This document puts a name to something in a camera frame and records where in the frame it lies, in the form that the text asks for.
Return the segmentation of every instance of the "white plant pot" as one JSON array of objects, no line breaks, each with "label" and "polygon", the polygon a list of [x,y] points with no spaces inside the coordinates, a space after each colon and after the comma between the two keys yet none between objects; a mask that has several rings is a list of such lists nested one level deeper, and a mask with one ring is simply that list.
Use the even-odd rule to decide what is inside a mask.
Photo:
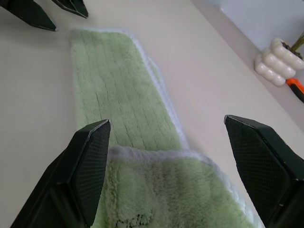
[{"label": "white plant pot", "polygon": [[296,70],[304,69],[304,61],[287,50],[283,40],[274,39],[269,48],[254,60],[255,71],[276,86],[295,76]]}]

